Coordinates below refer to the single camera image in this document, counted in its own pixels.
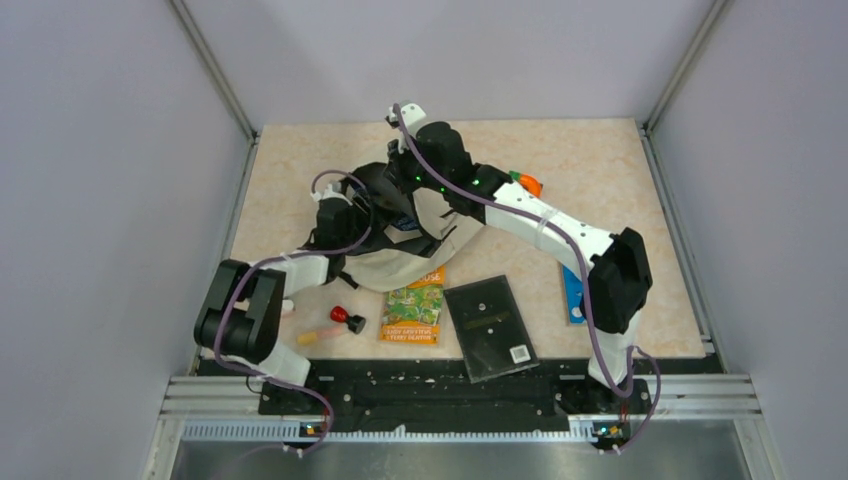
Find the orange treehouse book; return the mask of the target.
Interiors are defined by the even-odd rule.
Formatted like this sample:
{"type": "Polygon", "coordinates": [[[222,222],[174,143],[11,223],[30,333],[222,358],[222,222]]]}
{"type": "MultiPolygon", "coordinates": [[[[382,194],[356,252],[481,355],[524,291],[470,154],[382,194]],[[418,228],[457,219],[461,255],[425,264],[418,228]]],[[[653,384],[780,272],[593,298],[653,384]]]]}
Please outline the orange treehouse book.
{"type": "Polygon", "coordinates": [[[445,267],[385,295],[378,339],[383,342],[435,346],[441,334],[445,267]]]}

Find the light blue book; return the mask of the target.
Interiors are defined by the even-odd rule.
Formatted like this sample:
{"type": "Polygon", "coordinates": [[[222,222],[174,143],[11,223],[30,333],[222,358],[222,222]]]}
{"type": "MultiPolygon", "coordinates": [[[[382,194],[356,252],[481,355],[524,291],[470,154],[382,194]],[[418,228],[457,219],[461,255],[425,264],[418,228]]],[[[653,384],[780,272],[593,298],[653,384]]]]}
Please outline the light blue book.
{"type": "Polygon", "coordinates": [[[586,320],[581,307],[584,293],[582,281],[565,265],[562,266],[562,279],[568,323],[570,325],[584,325],[586,320]]]}

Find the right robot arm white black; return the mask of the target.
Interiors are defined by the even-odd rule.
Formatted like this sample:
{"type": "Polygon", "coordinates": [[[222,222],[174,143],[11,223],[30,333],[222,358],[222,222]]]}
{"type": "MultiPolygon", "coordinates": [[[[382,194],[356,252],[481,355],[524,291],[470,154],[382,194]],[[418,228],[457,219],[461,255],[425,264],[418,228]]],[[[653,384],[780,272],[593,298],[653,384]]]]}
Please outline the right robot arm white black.
{"type": "Polygon", "coordinates": [[[579,276],[592,345],[586,397],[594,409],[614,411],[633,390],[635,328],[653,285],[641,234],[598,229],[546,204],[506,172],[473,162],[446,122],[385,120],[399,132],[388,146],[387,176],[421,227],[433,233],[468,219],[528,242],[579,276]]]}

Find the beige canvas student bag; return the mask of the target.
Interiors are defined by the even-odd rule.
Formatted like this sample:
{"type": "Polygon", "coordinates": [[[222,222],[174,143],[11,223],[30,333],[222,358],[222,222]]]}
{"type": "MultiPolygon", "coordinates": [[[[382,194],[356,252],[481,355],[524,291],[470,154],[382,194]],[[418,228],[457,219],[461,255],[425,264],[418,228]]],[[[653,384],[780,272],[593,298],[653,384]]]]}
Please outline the beige canvas student bag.
{"type": "Polygon", "coordinates": [[[371,189],[378,196],[378,240],[373,249],[358,249],[370,229],[353,245],[341,246],[351,205],[336,199],[319,203],[316,225],[303,248],[346,250],[330,257],[329,280],[339,278],[354,288],[381,293],[399,289],[445,265],[482,229],[482,223],[457,213],[434,191],[402,195],[386,178],[386,167],[382,162],[368,163],[340,181],[343,189],[371,189]],[[419,229],[401,232],[392,227],[402,214],[414,216],[419,229]]]}

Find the blue 91-storey treehouse book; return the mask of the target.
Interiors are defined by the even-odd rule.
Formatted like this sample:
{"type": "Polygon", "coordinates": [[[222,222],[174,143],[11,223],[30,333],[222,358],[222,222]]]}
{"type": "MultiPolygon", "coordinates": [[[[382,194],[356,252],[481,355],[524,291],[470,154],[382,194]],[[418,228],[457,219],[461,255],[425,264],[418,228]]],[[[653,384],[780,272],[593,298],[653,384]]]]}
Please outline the blue 91-storey treehouse book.
{"type": "Polygon", "coordinates": [[[419,229],[419,223],[414,216],[406,214],[399,215],[391,222],[391,226],[401,232],[415,231],[419,229]]]}

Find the black notebook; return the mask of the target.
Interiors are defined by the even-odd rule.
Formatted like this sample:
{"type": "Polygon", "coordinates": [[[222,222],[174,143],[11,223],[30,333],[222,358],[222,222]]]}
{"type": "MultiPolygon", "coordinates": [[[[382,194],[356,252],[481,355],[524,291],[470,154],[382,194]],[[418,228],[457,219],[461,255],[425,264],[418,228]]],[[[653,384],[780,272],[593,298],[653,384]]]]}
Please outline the black notebook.
{"type": "Polygon", "coordinates": [[[471,383],[540,364],[506,276],[449,288],[444,300],[471,383]]]}

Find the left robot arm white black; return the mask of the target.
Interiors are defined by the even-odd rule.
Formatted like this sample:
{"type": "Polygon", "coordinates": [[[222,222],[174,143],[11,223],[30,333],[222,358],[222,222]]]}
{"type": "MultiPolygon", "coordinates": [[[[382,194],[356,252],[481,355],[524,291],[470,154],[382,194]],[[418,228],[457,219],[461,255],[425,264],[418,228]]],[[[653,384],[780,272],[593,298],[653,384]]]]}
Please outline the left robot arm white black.
{"type": "Polygon", "coordinates": [[[321,388],[308,378],[310,361],[278,339],[284,303],[335,280],[370,235],[376,213],[365,187],[351,194],[327,189],[314,198],[316,225],[301,249],[253,264],[219,263],[193,329],[195,343],[225,366],[285,383],[283,401],[302,414],[317,407],[321,388]]]}

